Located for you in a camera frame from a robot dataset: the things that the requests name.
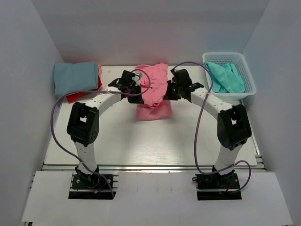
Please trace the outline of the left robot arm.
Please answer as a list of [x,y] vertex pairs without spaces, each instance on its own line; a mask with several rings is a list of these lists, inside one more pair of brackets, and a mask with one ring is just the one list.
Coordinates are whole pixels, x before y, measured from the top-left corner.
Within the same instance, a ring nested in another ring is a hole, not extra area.
[[98,172],[94,142],[99,134],[99,117],[124,98],[131,104],[143,104],[143,91],[140,85],[142,75],[143,72],[124,70],[121,77],[109,83],[104,92],[84,103],[73,104],[67,134],[74,142],[80,158],[76,172],[86,180],[90,180],[94,172]]

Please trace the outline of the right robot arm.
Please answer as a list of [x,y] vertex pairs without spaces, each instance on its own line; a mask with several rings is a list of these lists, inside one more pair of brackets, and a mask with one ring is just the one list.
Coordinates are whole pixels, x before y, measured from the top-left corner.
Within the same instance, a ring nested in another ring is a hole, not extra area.
[[[220,176],[230,175],[238,164],[236,158],[242,146],[252,135],[246,109],[242,104],[231,105],[211,94],[199,82],[193,83],[186,69],[171,70],[173,75],[167,81],[167,90],[164,96],[166,100],[186,99],[190,103],[200,106],[200,114],[197,121],[194,137],[194,160],[200,174]],[[197,160],[198,129],[203,111],[207,111],[217,121],[217,137],[220,142],[220,150],[212,172],[204,172],[200,169]]]

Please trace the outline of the folded light pink t shirt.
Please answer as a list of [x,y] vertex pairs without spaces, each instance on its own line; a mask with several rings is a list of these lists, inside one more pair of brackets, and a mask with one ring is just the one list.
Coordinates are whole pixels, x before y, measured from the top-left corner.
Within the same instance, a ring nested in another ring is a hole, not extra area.
[[101,74],[102,74],[102,66],[101,66],[101,65],[98,65],[97,68],[98,68],[98,77],[101,78]]

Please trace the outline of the teal t shirt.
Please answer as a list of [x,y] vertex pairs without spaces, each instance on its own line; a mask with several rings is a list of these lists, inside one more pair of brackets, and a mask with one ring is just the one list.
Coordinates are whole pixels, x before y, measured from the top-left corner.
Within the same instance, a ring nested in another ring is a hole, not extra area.
[[218,65],[212,62],[204,62],[213,77],[212,91],[215,93],[244,93],[245,84],[234,64],[226,63]]

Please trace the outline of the white plastic basket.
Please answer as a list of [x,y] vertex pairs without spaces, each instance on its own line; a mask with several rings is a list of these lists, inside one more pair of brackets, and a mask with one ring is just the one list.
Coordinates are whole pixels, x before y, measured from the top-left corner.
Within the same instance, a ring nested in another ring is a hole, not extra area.
[[202,55],[212,93],[223,100],[241,100],[256,93],[256,87],[242,54],[237,52],[209,52]]

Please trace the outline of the folded blue-grey t shirt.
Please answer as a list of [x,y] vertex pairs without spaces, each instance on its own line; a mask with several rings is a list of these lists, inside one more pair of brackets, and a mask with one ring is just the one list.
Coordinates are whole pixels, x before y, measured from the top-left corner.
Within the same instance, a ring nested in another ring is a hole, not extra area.
[[55,63],[55,96],[98,88],[98,66],[94,62]]

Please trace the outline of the folded red t shirt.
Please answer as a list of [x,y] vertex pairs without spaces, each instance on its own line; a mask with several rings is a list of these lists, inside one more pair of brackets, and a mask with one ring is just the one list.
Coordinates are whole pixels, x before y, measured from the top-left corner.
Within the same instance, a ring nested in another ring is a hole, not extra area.
[[[98,76],[98,87],[96,89],[92,89],[91,91],[96,91],[96,90],[100,90],[102,86],[102,82],[101,82],[101,77]],[[69,103],[76,101],[77,99],[79,99],[80,97],[87,95],[87,92],[78,92],[78,93],[74,93],[74,94],[70,94],[66,96],[66,99]]]

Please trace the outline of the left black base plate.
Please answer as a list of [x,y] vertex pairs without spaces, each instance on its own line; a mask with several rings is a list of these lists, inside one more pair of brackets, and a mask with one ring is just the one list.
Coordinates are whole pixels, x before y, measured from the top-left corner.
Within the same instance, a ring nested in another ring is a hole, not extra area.
[[73,174],[69,189],[69,200],[113,200],[109,185],[100,177],[90,184],[78,174]]

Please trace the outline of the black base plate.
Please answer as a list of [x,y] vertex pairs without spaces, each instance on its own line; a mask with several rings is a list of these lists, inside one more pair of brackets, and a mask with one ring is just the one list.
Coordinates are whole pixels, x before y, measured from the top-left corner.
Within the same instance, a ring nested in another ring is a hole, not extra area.
[[192,178],[198,201],[241,200],[240,183],[236,173],[229,176],[196,174]]
[[90,184],[78,174],[73,174],[69,189],[69,200],[113,200],[109,185],[100,177]]

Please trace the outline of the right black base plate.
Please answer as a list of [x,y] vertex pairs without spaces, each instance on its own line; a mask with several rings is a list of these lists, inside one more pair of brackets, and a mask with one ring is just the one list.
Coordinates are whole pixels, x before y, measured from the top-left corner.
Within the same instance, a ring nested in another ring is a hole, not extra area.
[[192,178],[198,201],[241,200],[240,183],[236,173],[229,176],[196,174]]

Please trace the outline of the aluminium table rail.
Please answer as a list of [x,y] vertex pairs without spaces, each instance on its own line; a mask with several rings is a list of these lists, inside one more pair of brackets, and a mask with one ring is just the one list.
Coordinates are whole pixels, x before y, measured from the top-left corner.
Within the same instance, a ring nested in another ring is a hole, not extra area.
[[[165,171],[183,171],[183,170],[196,170],[194,166],[108,166],[108,165],[99,165],[99,171],[104,170],[116,170],[116,171],[156,171],[156,170],[165,170]],[[212,167],[202,167],[202,171],[211,171]],[[256,166],[251,167],[254,171],[266,171],[263,163],[258,163]],[[75,165],[44,165],[42,170],[75,170]],[[246,165],[238,165],[235,170],[248,170]]]

